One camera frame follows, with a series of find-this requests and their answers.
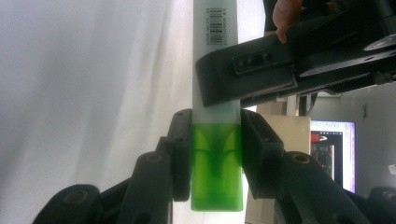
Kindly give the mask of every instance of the monitor screen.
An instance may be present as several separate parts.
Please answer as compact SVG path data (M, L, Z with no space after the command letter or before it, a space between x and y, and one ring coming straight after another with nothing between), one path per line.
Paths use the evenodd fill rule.
M355 123L311 120L310 154L337 184L355 192Z

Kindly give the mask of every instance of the white surface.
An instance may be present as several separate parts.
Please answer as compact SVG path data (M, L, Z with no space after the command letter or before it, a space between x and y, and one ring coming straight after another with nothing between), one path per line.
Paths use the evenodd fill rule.
M243 7L244 26L263 29L260 4ZM31 223L65 187L129 177L191 107L192 1L1 0L0 11L0 223Z

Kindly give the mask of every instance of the computer monitor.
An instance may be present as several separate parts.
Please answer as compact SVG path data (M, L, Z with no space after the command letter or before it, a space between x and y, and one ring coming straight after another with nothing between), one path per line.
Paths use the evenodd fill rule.
M355 123L311 120L311 156L344 189L355 192Z

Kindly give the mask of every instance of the plastic tube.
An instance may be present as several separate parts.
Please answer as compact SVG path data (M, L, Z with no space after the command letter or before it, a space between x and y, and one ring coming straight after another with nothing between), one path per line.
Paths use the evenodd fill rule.
M237 44L236 0L194 0L193 62ZM204 107L193 72L191 209L241 211L240 102Z

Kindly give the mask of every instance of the barcode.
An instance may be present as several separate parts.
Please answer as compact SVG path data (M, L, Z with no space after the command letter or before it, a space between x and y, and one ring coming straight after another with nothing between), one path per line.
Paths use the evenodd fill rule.
M227 45L227 11L221 7L206 9L206 44Z

